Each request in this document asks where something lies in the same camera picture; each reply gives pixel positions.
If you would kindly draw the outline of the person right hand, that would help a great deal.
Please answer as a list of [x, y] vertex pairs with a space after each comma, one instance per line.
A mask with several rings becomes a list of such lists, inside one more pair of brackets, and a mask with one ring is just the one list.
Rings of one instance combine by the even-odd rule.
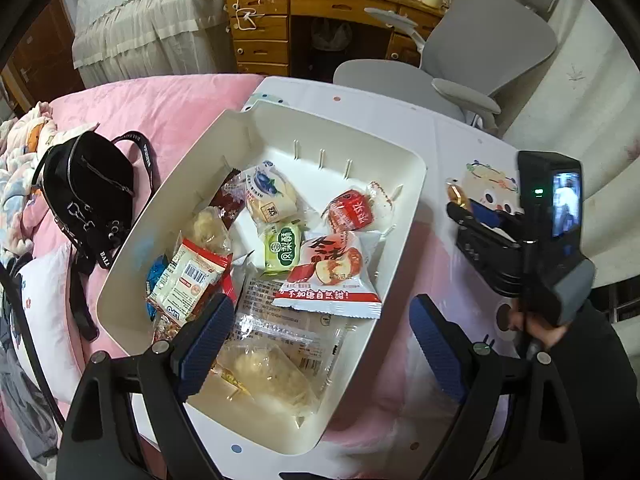
[[512, 302], [512, 307], [509, 311], [510, 330], [528, 333], [540, 342], [544, 350], [549, 350], [555, 346], [565, 336], [569, 327], [569, 325], [554, 327], [540, 315], [526, 312], [517, 299]]

